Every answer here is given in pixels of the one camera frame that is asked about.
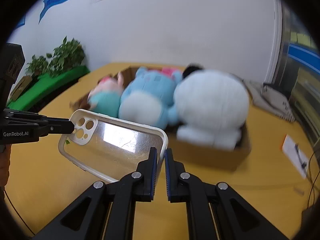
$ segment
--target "potted plant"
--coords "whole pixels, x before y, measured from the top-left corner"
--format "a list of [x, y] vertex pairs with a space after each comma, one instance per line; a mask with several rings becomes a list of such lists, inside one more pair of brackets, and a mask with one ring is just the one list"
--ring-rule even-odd
[[37, 58], [36, 55], [33, 55], [32, 61], [28, 65], [26, 72], [30, 73], [32, 77], [36, 77], [45, 73], [49, 64], [44, 56]]
[[48, 58], [52, 57], [46, 70], [51, 77], [58, 76], [73, 67], [80, 66], [84, 59], [82, 46], [74, 38], [71, 41], [67, 41], [67, 37], [65, 37], [62, 44], [53, 51], [53, 55], [47, 53]]

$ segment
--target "human hand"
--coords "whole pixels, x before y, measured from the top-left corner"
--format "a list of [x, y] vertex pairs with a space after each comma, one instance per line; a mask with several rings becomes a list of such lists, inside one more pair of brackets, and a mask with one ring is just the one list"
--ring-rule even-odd
[[11, 144], [5, 146], [3, 153], [0, 153], [0, 187], [7, 185], [9, 179]]

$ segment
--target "plush toy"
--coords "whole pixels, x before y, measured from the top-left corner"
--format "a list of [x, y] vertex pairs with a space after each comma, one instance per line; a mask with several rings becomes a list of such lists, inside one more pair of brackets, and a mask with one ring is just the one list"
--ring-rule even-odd
[[233, 150], [248, 114], [246, 89], [231, 74], [195, 70], [186, 72], [174, 92], [178, 116], [185, 123], [178, 128], [177, 139]]
[[119, 118], [165, 129], [178, 123], [173, 93], [182, 73], [172, 68], [140, 67], [121, 96]]
[[123, 93], [124, 78], [118, 73], [118, 80], [111, 76], [104, 77], [88, 95], [89, 110], [111, 117], [118, 117], [120, 99]]

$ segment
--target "white plush head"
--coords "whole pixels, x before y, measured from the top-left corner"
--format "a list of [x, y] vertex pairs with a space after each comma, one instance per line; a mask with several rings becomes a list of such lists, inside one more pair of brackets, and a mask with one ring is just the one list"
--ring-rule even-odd
[[215, 70], [187, 76], [177, 86], [174, 101], [182, 121], [206, 130], [239, 128], [249, 109], [249, 97], [242, 83]]

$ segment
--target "silver screw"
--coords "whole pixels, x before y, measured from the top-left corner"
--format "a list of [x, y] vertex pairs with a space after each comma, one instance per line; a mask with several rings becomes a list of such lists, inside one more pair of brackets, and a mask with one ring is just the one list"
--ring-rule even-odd
[[102, 188], [102, 187], [103, 187], [103, 182], [102, 182], [102, 181], [96, 181], [96, 182], [93, 184], [93, 187], [94, 187], [94, 188]]
[[225, 182], [220, 182], [220, 183], [218, 184], [218, 188], [225, 190], [225, 189], [228, 188], [228, 184], [225, 183]]
[[183, 172], [183, 173], [180, 174], [180, 177], [182, 179], [189, 179], [190, 178], [190, 174], [187, 173], [187, 172]]
[[138, 171], [135, 171], [134, 173], [131, 174], [131, 177], [133, 177], [134, 179], [138, 179], [141, 177], [141, 173]]

